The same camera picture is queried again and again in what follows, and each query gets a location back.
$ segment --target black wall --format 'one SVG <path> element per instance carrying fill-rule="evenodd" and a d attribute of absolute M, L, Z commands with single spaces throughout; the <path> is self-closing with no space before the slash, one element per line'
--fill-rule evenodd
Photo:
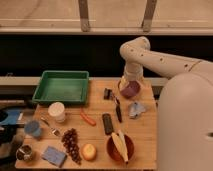
<path fill-rule="evenodd" d="M 87 70 L 121 76 L 122 43 L 138 36 L 0 35 L 0 76 L 40 76 L 44 70 Z M 211 36 L 148 36 L 151 49 L 213 61 Z M 145 76 L 156 76 L 145 70 Z"/>

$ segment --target paper cup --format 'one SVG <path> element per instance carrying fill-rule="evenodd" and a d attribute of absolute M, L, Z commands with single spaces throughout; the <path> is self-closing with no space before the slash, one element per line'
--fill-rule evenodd
<path fill-rule="evenodd" d="M 61 102 L 52 103 L 48 108 L 48 113 L 52 116 L 56 122 L 64 122 L 65 117 L 65 107 L 64 104 Z"/>

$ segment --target green plastic bin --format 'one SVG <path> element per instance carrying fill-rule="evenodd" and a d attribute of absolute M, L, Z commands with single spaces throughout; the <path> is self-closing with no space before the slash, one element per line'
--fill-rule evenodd
<path fill-rule="evenodd" d="M 88 71 L 44 71 L 32 100 L 39 104 L 85 104 L 88 82 Z"/>

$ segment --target grape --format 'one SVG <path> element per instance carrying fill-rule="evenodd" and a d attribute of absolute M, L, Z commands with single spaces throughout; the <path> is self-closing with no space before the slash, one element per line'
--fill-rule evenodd
<path fill-rule="evenodd" d="M 66 148 L 66 153 L 72 158 L 74 162 L 77 164 L 81 164 L 81 156 L 79 154 L 78 147 L 78 136 L 77 131 L 72 128 L 67 130 L 62 136 L 61 142 L 63 146 Z"/>

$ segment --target red bowl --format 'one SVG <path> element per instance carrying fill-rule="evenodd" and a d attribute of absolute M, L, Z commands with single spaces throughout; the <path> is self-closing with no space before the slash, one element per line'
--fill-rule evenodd
<path fill-rule="evenodd" d="M 128 158 L 130 160 L 134 153 L 134 144 L 127 135 L 124 135 L 124 137 L 125 137 L 127 151 L 128 151 Z M 112 137 L 110 137 L 107 141 L 107 153 L 113 160 L 117 162 L 124 162 L 123 157 L 120 155 L 117 148 L 115 147 Z"/>

